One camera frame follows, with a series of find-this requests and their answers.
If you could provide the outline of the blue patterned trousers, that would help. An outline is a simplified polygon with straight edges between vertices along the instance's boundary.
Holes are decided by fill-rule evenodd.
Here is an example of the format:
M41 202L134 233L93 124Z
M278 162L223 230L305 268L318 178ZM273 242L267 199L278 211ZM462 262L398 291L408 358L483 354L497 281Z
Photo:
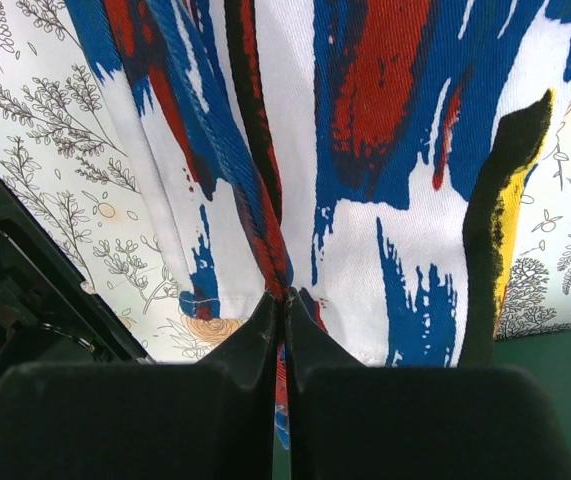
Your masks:
M571 1L70 1L181 342L298 294L368 366L491 361Z

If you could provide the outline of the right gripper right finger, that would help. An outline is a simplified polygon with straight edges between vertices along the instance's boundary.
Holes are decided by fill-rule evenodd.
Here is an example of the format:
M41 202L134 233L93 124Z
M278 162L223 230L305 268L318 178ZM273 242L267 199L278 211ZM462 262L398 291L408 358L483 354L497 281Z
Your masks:
M367 367L284 307L295 479L571 479L555 411L507 368Z

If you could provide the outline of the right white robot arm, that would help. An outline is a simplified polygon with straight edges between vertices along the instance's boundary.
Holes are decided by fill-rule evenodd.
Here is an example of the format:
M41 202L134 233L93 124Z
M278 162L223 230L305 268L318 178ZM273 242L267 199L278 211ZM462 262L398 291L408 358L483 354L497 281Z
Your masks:
M571 479L522 371L362 366L294 293L155 364L64 265L0 181L0 479L268 479L279 341L295 479Z

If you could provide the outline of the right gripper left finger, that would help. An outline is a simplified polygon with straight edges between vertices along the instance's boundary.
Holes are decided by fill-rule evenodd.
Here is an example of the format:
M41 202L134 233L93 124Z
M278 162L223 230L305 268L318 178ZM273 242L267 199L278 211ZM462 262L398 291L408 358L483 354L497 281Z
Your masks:
M268 479L276 321L193 364L24 363L0 377L0 479Z

